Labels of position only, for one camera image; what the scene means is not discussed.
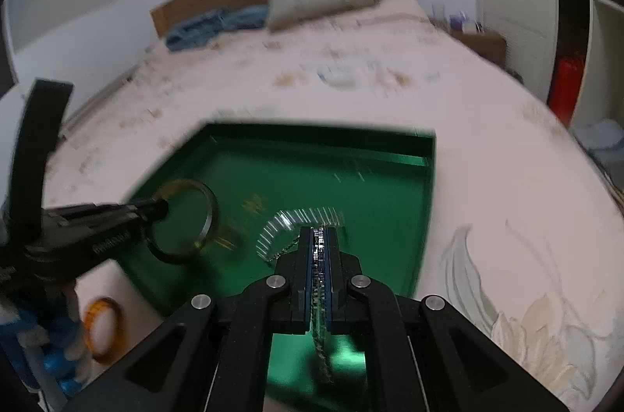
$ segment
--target screw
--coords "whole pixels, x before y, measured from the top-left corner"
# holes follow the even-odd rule
[[[208,306],[210,306],[210,303],[212,303],[212,300],[210,299],[210,296],[206,294],[198,294],[193,299],[191,299],[191,305],[193,306],[193,308],[196,309],[208,308]]]
[[[285,286],[286,278],[282,277],[282,275],[271,275],[266,279],[266,284],[271,289],[279,289],[280,287]]]
[[[358,289],[365,289],[371,284],[370,282],[371,279],[366,275],[355,275],[351,278],[352,286],[357,287]]]
[[[428,309],[440,310],[444,308],[446,302],[440,296],[429,296],[425,299],[425,305]]]

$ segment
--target floral pattern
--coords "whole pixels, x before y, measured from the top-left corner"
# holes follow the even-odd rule
[[[514,361],[556,395],[571,411],[589,400],[596,386],[596,345],[606,343],[608,354],[621,360],[624,330],[614,322],[612,333],[595,333],[580,317],[564,295],[556,264],[547,260],[520,233],[505,222],[507,230],[533,256],[555,290],[554,299],[544,294],[526,310],[522,319],[497,309],[481,285],[481,277],[470,258],[467,237],[471,226],[457,228],[441,260],[442,284],[447,299],[479,330]],[[554,322],[555,306],[562,321]]]

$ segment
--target red object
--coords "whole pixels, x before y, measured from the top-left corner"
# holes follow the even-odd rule
[[[585,61],[582,57],[564,57],[557,61],[548,95],[548,107],[565,126],[569,126],[572,120],[584,70]]]

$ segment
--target triangular cutout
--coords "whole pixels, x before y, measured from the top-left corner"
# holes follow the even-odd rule
[[[154,349],[128,368],[126,378],[148,391],[159,392],[165,383],[185,333],[184,326],[175,327]]]
[[[483,392],[502,384],[508,379],[505,370],[488,354],[485,354],[461,330],[450,330],[450,338],[464,366],[466,378],[475,392]]]

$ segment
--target shelf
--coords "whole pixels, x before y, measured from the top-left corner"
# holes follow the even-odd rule
[[[614,2],[613,0],[595,0],[596,2],[606,5],[612,9],[614,9],[614,11],[618,11],[620,12],[620,14],[624,15],[624,5],[620,5],[616,2]]]

